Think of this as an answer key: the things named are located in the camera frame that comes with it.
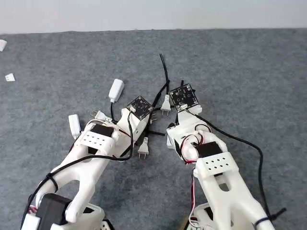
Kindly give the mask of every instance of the two-prong plug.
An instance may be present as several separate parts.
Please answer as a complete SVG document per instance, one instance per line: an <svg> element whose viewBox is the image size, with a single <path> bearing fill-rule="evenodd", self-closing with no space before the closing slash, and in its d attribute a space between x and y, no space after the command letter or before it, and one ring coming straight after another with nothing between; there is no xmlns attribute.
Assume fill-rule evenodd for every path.
<svg viewBox="0 0 307 230"><path fill-rule="evenodd" d="M108 122L112 122L112 118L108 117L107 115L105 115L103 112L101 112L100 110L98 111L93 111L93 113L91 114L92 117L94 117L95 119L98 120L102 120L102 121L108 121Z"/></svg>
<svg viewBox="0 0 307 230"><path fill-rule="evenodd" d="M138 150L139 158L141 157L141 154L144 155L144 159L146 158L146 155L149 154L148 150L148 137L144 137L143 143L141 144L139 150Z"/></svg>
<svg viewBox="0 0 307 230"><path fill-rule="evenodd" d="M169 95L168 94L165 95L164 102L161 106L161 110L162 110L162 115L163 115L164 111L167 111L167 116L168 116L168 113L172 110L171 104L169 103Z"/></svg>

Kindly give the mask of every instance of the black circuit board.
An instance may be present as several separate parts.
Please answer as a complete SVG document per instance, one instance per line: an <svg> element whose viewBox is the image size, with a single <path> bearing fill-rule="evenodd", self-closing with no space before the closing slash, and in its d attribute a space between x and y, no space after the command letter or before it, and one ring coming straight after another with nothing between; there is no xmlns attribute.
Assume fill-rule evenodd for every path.
<svg viewBox="0 0 307 230"><path fill-rule="evenodd" d="M190 84L180 86L169 92L177 112L189 109L198 104L198 100Z"/></svg>
<svg viewBox="0 0 307 230"><path fill-rule="evenodd" d="M126 108L140 120L145 118L151 111L154 110L153 106L141 96L134 99L133 102L128 104Z"/></svg>

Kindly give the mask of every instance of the robotic arm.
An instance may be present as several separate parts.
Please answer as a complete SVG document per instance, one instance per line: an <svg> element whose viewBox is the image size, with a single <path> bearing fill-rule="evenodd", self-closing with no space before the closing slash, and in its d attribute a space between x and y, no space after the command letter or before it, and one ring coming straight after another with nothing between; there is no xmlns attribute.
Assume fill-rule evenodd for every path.
<svg viewBox="0 0 307 230"><path fill-rule="evenodd" d="M26 214L22 230L108 230L109 225L102 221L103 209L89 204L95 184L112 158L131 157L131 149L129 157L121 155L133 148L131 142L144 131L152 110L150 104L138 97L122 109L116 125L97 119L89 121L67 157L51 171L56 174L41 182L35 199L37 213ZM94 156L89 148L97 150ZM80 181L80 185L72 201L55 194L73 180Z"/></svg>
<svg viewBox="0 0 307 230"><path fill-rule="evenodd" d="M167 129L167 146L186 164L195 164L192 177L199 180L208 200L207 204L194 208L194 197L185 229L254 230L255 223L267 215L244 183L226 144L195 116L202 108L190 85L171 91L170 96L178 110L178 124ZM257 229L274 230L274 227L268 220L259 223Z"/></svg>

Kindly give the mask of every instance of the white wall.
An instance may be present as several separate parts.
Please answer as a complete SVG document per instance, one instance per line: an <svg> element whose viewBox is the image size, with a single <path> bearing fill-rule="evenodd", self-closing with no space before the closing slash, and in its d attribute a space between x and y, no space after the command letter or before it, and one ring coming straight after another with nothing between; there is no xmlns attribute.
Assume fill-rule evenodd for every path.
<svg viewBox="0 0 307 230"><path fill-rule="evenodd" d="M0 34L307 27L307 0L0 0Z"/></svg>

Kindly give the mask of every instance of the white power plug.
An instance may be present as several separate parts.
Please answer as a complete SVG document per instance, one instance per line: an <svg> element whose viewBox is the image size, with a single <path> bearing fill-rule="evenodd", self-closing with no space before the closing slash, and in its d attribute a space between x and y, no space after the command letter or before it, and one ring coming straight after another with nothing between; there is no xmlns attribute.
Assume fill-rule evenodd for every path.
<svg viewBox="0 0 307 230"><path fill-rule="evenodd" d="M112 118L108 117L107 115L105 115L103 112L101 112L100 110L98 111L93 111L95 114L91 114L91 116L93 116L95 119L98 120L102 120L102 121L108 121L108 122L112 122Z"/></svg>
<svg viewBox="0 0 307 230"><path fill-rule="evenodd" d="M112 103L117 102L124 88L124 82L115 79L109 92L109 98Z"/></svg>
<svg viewBox="0 0 307 230"><path fill-rule="evenodd" d="M144 137L143 143L141 144L139 150L138 150L139 158L141 157L141 154L144 154L144 159L146 158L146 155L149 154L148 150L148 137Z"/></svg>
<svg viewBox="0 0 307 230"><path fill-rule="evenodd" d="M161 110L162 110L162 115L163 115L163 111L167 111L167 116L168 116L168 113L172 110L171 104L169 103L169 95L168 94L165 95L164 102L161 106Z"/></svg>
<svg viewBox="0 0 307 230"><path fill-rule="evenodd" d="M72 137L74 139L77 139L81 131L78 115L77 114L69 115L68 120L69 120L69 126L71 128Z"/></svg>

